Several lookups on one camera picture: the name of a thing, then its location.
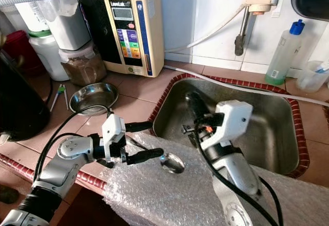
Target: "plastic bottle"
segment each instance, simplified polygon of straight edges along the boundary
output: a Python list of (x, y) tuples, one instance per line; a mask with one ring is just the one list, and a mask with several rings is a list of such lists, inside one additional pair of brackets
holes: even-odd
[(290, 30), (285, 30), (280, 38), (278, 47), (273, 55), (272, 61), (265, 75), (265, 81), (269, 84), (283, 84), (290, 69), (291, 63), (298, 53), (305, 24), (299, 19), (293, 22)]
[(58, 54), (59, 47), (50, 30), (41, 32), (29, 32), (29, 43), (39, 56), (51, 78), (55, 81), (68, 80)]

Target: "white tile wall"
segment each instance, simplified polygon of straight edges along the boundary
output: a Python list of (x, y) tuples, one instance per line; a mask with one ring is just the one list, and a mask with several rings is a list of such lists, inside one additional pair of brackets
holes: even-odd
[(193, 55), (193, 64), (207, 65), (219, 68), (240, 70), (242, 62), (234, 60), (214, 59), (209, 57), (201, 57)]
[(329, 24), (309, 60), (329, 61)]
[(180, 62), (185, 62), (185, 63), (192, 63), (192, 55), (165, 53), (164, 58), (166, 60), (175, 60), (175, 61), (180, 61)]
[[(185, 46), (193, 42), (196, 0), (162, 0), (165, 49)], [(178, 51), (192, 54), (192, 49)]]
[[(204, 36), (234, 12), (241, 2), (242, 0), (162, 0), (165, 48), (185, 46)], [(290, 29), (292, 22), (298, 19), (303, 19), (306, 24), (303, 32), (305, 38), (288, 74), (296, 76), (310, 59), (329, 58), (327, 22), (300, 17), (293, 10), (290, 0), (284, 0), (279, 18), (272, 18), (271, 13), (257, 17), (254, 28), (250, 30), (250, 41), (245, 44), (245, 53), (237, 57), (234, 54), (234, 40), (240, 32), (242, 15), (241, 12), (217, 35), (204, 43), (188, 50), (166, 53), (166, 59), (265, 73), (282, 32)]]
[[(197, 0), (194, 40), (202, 38), (232, 15), (242, 0)], [(196, 45), (193, 55), (216, 59), (234, 60), (234, 40), (240, 32), (243, 13), (241, 12), (214, 37)]]
[(244, 62), (269, 65), (282, 32), (290, 29), (298, 19), (305, 21), (305, 39), (292, 67), (301, 68), (312, 54), (327, 22), (300, 17), (293, 10), (290, 0), (283, 1), (279, 18), (272, 18), (269, 13), (257, 17)]

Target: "black machine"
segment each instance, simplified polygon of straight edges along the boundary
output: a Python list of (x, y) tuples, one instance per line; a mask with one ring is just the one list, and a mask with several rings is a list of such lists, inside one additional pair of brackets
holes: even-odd
[(121, 64), (104, 0), (79, 0), (90, 34), (103, 60)]

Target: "metal spoon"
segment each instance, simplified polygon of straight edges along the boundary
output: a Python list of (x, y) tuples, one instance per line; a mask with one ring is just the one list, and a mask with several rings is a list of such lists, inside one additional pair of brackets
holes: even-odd
[(172, 153), (163, 154), (160, 157), (160, 164), (169, 173), (183, 173), (185, 169), (184, 162)]

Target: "green liquid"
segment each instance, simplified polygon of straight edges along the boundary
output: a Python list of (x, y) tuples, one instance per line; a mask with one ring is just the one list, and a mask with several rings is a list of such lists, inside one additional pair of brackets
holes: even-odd
[(272, 85), (281, 85), (284, 83), (284, 78), (283, 79), (276, 79), (268, 76), (267, 74), (265, 75), (265, 81), (269, 84)]

